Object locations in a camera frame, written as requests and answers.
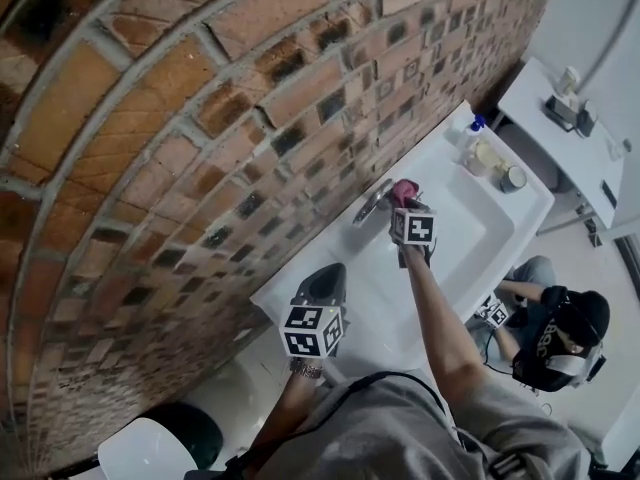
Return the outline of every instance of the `person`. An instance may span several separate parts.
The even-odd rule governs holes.
[[[305,359],[247,452],[256,454],[243,478],[586,478],[579,439],[489,375],[423,253],[403,246],[402,254],[433,379],[455,427],[428,383],[403,377],[346,398],[351,384],[340,385],[318,403],[316,380],[306,374],[322,365]]]
[[[511,298],[516,306],[505,325],[493,332],[474,319],[467,324],[485,362],[502,359],[497,369],[504,373],[515,365],[515,378],[543,391],[568,385],[572,376],[548,368],[547,362],[559,355],[586,358],[602,342],[609,327],[607,300],[595,291],[581,293],[556,285],[551,260],[544,256],[513,269],[498,290],[500,298]],[[521,305],[525,300],[526,307]]]

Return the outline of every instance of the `watch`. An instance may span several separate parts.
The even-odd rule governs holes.
[[[298,375],[302,375],[303,377],[308,377],[309,379],[319,379],[322,376],[321,366],[311,366],[300,357],[292,358],[289,368],[293,373],[297,373]]]

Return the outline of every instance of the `tile floor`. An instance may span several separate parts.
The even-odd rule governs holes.
[[[640,315],[640,303],[617,249],[611,243],[594,249],[583,225],[535,238],[521,260],[537,254],[551,258],[559,284],[575,290],[597,290],[609,300],[612,307],[622,305],[635,310],[637,306]],[[613,329],[610,334],[619,334],[620,326],[624,327],[619,320],[612,318]],[[581,418],[576,414],[575,393],[582,392],[580,407],[584,410],[592,402],[589,396],[595,396],[596,399],[602,396],[598,390],[581,388],[577,391],[566,389],[553,394],[541,393],[535,398],[530,390],[522,388],[510,377],[495,375],[506,386],[537,403],[550,404],[553,416],[566,422],[575,423],[576,419]],[[277,329],[271,327],[185,398],[209,413],[225,436],[225,447],[212,469],[222,469],[226,460],[250,445],[275,404],[287,376],[287,359]]]

